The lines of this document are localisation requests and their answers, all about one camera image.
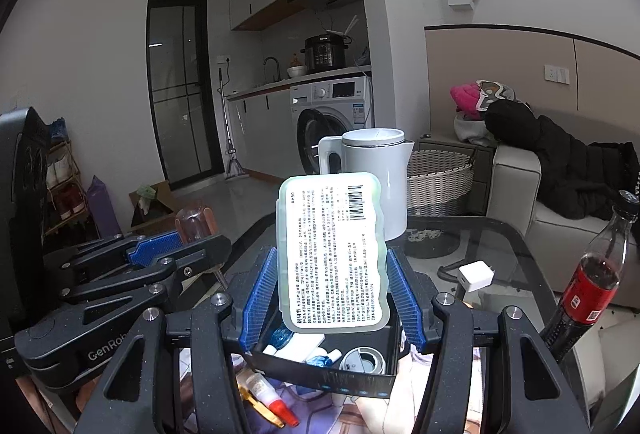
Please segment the blue gripper pad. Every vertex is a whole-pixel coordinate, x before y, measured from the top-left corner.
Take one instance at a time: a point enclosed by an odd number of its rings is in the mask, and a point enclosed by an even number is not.
[[[386,276],[389,279],[389,291],[402,321],[406,338],[411,344],[414,344],[418,352],[421,352],[427,345],[422,330],[422,310],[415,300],[396,258],[396,253],[392,249],[386,252]]]
[[[127,250],[127,258],[132,264],[149,266],[157,257],[167,255],[182,247],[182,241],[178,232],[168,231],[155,235],[149,239],[141,240],[135,248]]]
[[[238,339],[242,350],[248,353],[260,338],[264,318],[267,315],[273,290],[278,281],[278,253],[271,248],[262,269],[256,277],[254,288],[242,312],[242,334]]]

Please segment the kettle lid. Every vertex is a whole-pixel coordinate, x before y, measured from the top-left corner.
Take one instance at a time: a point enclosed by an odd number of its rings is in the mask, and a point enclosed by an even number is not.
[[[357,129],[342,135],[342,143],[352,147],[380,147],[402,142],[404,142],[404,132],[398,129]]]

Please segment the gray sofa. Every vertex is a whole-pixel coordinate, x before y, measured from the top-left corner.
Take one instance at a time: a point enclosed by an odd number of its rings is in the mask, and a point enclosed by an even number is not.
[[[629,131],[576,115],[546,110],[545,115],[585,143],[633,141],[640,153],[640,139]],[[551,211],[536,200],[540,177],[540,162],[533,152],[498,146],[487,216],[519,230],[551,288],[562,292],[585,247],[607,223],[596,217],[565,219]],[[623,280],[613,303],[640,308],[640,260],[633,236]]]

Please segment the washing machine door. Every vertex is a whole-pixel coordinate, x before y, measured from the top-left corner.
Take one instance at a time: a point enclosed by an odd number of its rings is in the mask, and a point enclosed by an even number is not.
[[[342,136],[353,130],[346,118],[340,113],[328,109],[305,109],[300,113],[296,135],[300,161],[307,174],[319,174],[318,142],[325,136]],[[336,154],[329,156],[329,170],[340,171],[340,158]]]

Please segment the woven basket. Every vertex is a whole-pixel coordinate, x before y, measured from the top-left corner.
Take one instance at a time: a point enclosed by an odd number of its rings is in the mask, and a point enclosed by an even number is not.
[[[406,169],[409,215],[461,215],[474,179],[473,159],[446,150],[412,152]]]

